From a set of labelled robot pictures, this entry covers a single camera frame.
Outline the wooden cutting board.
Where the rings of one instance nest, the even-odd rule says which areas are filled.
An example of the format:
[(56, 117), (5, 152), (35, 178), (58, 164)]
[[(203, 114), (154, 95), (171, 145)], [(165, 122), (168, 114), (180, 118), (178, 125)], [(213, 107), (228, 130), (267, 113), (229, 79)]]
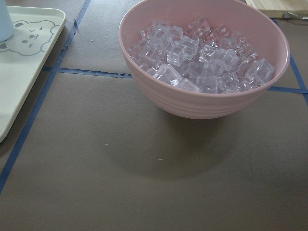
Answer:
[(263, 12), (270, 18), (308, 18), (307, 0), (246, 0), (249, 6)]

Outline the clear ice cubes pile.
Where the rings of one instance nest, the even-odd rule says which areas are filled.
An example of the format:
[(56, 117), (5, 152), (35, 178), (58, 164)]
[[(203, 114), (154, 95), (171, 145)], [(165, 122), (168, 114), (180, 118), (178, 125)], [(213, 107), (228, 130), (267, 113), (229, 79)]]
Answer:
[(139, 32), (128, 54), (155, 79), (198, 93), (253, 90), (272, 80), (275, 72), (241, 32), (212, 28), (203, 17), (186, 28), (153, 21)]

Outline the pink bowl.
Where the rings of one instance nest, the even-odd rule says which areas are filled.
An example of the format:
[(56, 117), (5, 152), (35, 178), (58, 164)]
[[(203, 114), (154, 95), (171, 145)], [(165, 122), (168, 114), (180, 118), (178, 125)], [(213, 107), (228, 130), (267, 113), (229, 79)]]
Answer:
[[(240, 93), (197, 93), (155, 79), (130, 58), (128, 48), (138, 41), (139, 31), (152, 21), (170, 21), (185, 26), (200, 16), (212, 26), (225, 25), (243, 32), (255, 46), (259, 57), (275, 67), (272, 80)], [(238, 0), (144, 0), (125, 14), (118, 35), (126, 64), (145, 96), (159, 108), (190, 119), (218, 118), (243, 109), (282, 77), (290, 61), (289, 44), (281, 29), (265, 14)]]

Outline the light blue cup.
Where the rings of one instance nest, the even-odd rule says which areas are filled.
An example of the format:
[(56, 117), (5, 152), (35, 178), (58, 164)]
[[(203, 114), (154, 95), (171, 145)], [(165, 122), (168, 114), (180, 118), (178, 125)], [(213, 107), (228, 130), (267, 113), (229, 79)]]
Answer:
[(14, 34), (14, 26), (4, 0), (0, 0), (0, 41), (6, 41)]

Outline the cream bear tray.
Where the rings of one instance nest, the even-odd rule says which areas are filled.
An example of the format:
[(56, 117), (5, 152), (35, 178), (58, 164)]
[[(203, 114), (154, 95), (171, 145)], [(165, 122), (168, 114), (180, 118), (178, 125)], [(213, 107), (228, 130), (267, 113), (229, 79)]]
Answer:
[(10, 131), (66, 22), (54, 8), (8, 6), (14, 34), (0, 44), (0, 139)]

